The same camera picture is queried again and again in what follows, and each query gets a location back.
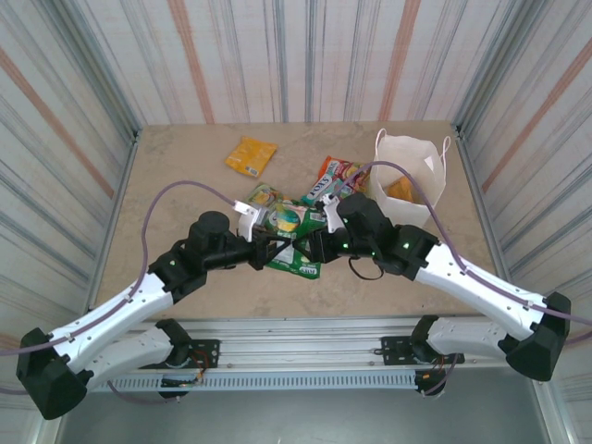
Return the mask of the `green yellow fruit snack bag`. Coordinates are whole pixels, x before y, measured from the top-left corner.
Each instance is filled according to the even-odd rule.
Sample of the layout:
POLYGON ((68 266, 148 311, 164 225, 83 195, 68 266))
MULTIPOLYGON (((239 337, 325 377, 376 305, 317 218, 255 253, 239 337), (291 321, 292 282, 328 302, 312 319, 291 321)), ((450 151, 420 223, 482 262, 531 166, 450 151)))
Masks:
POLYGON ((281 191, 261 182, 247 196, 246 203, 255 209, 262 209, 263 220, 266 220, 271 215, 275 204, 281 202, 283 197, 281 191))

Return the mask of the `white paper bag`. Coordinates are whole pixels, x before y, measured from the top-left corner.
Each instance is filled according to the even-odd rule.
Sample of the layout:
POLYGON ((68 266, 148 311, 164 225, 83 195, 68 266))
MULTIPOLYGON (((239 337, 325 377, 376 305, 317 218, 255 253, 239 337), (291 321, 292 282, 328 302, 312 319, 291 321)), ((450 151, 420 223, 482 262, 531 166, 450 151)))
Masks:
POLYGON ((451 138, 443 139, 438 149, 431 141, 409 136, 393 136, 381 129, 375 142, 376 161, 388 161, 405 169, 423 190, 412 192, 411 201, 388 195, 388 188, 404 175, 391 166, 372 166, 367 195, 377 202, 383 214, 392 224, 422 227, 430 218, 425 202, 435 205, 445 190, 447 176, 447 151, 451 138))

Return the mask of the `left arm base connector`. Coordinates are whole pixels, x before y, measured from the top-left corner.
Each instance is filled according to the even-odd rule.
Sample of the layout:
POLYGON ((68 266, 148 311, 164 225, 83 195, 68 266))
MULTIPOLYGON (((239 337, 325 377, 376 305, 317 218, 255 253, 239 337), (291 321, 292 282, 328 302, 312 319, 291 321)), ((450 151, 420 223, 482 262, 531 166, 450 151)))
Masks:
POLYGON ((164 400, 182 398, 186 396, 191 389, 200 387, 203 384, 200 377, 178 378, 164 376, 160 381, 158 394, 164 400))

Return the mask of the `orange red Fox's candy bag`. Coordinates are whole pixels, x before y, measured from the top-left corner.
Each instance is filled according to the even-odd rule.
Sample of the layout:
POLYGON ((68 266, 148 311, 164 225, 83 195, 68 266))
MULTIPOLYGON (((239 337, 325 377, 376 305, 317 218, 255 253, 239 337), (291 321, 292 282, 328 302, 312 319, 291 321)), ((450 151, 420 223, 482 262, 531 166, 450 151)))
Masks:
POLYGON ((337 177, 341 179, 343 183, 348 178, 352 177, 352 181, 340 190, 340 199, 357 192, 365 193, 367 190, 367 181, 370 171, 366 170, 363 173, 359 173, 358 170, 363 165, 364 163, 351 162, 336 157, 327 156, 319 170, 317 180, 319 180, 325 174, 337 177))

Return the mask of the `green Fox's candy bag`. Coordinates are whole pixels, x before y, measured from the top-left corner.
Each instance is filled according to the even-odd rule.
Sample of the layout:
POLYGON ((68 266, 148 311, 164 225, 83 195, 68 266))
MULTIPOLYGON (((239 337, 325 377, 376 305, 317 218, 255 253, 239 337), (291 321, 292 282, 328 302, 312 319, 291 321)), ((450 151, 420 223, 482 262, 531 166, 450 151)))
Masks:
MULTIPOLYGON (((265 227, 279 237, 296 240, 326 223, 316 209, 284 200, 273 203, 265 227)), ((311 262, 293 246, 286 247, 266 266, 307 279, 318 279, 321 274, 321 265, 311 262)))

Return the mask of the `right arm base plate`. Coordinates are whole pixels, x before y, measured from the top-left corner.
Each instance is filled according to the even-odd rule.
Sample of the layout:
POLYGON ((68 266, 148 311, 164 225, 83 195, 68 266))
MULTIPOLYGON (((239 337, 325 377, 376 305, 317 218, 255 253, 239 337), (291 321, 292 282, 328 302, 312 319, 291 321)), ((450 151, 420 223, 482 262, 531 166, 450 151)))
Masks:
POLYGON ((407 336, 383 337, 380 346, 374 349, 384 365, 441 365, 452 364, 455 353, 441 354, 435 351, 425 340, 407 336))

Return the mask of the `teal Fox's candy bag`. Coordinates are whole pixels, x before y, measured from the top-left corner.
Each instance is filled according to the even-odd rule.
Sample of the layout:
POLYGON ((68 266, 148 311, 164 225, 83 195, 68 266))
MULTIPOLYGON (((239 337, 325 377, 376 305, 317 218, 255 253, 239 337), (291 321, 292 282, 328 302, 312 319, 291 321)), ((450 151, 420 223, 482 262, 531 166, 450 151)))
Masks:
POLYGON ((342 183, 341 179, 325 174, 302 196, 301 201, 306 205, 314 206, 324 195, 333 194, 342 183))

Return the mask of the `large orange snack bag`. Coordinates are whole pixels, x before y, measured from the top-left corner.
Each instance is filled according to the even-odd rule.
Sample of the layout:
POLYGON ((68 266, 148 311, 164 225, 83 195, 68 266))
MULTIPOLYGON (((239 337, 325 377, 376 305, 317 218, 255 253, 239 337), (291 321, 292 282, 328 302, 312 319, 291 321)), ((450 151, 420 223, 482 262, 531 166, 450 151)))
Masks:
POLYGON ((392 199, 402 200, 411 204, 417 203, 417 195, 411 181, 402 176, 392 182, 385 190, 386 195, 392 199))

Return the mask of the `aluminium rail frame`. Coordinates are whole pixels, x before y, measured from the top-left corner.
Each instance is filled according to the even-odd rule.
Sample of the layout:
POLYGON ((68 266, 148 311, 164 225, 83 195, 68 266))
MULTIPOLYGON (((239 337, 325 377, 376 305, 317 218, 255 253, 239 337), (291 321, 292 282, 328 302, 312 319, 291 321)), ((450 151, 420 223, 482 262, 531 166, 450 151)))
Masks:
POLYGON ((70 369, 111 368, 116 374, 179 364, 192 339, 218 339, 217 368, 316 369, 384 365, 374 349, 383 337, 412 335, 416 319, 209 319, 157 323, 96 313, 51 332, 50 345, 70 369))

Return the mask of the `right arm base connector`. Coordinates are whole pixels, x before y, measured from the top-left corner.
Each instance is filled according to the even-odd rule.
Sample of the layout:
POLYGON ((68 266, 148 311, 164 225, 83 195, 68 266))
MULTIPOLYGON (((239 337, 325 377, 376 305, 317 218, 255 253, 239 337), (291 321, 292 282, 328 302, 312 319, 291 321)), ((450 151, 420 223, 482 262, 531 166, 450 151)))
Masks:
POLYGON ((446 386, 447 372, 436 370, 416 370, 415 391, 423 397, 438 397, 446 386))

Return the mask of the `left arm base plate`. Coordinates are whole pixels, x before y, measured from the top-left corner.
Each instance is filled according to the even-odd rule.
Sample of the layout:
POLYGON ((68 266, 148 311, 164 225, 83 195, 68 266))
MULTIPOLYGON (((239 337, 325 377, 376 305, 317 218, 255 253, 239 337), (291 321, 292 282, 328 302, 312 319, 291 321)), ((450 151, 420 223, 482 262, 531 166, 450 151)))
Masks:
POLYGON ((156 369, 210 369, 218 367, 221 342, 218 339, 192 339, 189 354, 179 364, 162 362, 156 369))

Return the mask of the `small yellow-orange snack packet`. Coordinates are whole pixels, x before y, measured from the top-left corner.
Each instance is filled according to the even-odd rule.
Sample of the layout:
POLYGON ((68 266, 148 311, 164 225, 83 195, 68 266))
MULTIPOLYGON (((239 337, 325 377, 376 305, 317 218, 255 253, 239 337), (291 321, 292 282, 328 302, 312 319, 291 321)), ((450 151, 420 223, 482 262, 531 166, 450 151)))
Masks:
POLYGON ((259 178, 277 149, 275 143, 242 136, 240 143, 225 159, 225 164, 243 175, 259 178))

